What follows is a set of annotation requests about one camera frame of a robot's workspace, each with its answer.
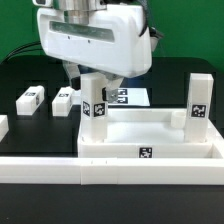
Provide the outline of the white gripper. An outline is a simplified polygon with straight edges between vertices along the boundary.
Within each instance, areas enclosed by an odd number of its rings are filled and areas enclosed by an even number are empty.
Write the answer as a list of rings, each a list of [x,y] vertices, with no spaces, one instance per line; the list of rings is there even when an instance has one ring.
[[[81,88],[77,64],[106,71],[103,100],[113,103],[123,77],[142,75],[152,65],[149,28],[139,5],[109,4],[91,12],[86,25],[66,22],[60,10],[41,8],[37,21],[44,52],[65,60],[63,67],[74,90]]]

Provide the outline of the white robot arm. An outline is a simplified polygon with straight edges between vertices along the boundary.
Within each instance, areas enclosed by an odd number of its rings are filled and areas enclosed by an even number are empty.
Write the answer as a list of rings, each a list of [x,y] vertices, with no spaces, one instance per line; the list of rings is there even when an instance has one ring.
[[[44,52],[63,61],[70,80],[88,67],[106,76],[113,102],[125,78],[145,74],[163,34],[148,25],[146,0],[32,0]]]

